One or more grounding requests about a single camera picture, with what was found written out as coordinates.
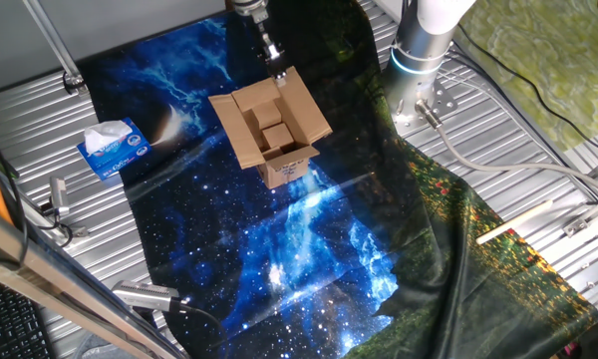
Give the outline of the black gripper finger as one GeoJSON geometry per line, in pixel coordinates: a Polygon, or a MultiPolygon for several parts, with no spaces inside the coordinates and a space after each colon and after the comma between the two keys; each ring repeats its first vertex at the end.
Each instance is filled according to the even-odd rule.
{"type": "Polygon", "coordinates": [[[287,75],[287,62],[283,52],[274,45],[264,48],[264,60],[269,76],[278,84],[283,84],[287,75]]]}

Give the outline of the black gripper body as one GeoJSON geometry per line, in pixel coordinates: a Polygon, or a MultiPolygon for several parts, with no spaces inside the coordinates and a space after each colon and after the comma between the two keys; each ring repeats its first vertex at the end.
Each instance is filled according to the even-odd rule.
{"type": "Polygon", "coordinates": [[[275,43],[265,27],[265,22],[267,20],[268,18],[265,16],[252,17],[252,21],[256,29],[258,48],[263,56],[264,61],[269,63],[275,59],[275,43]]]}

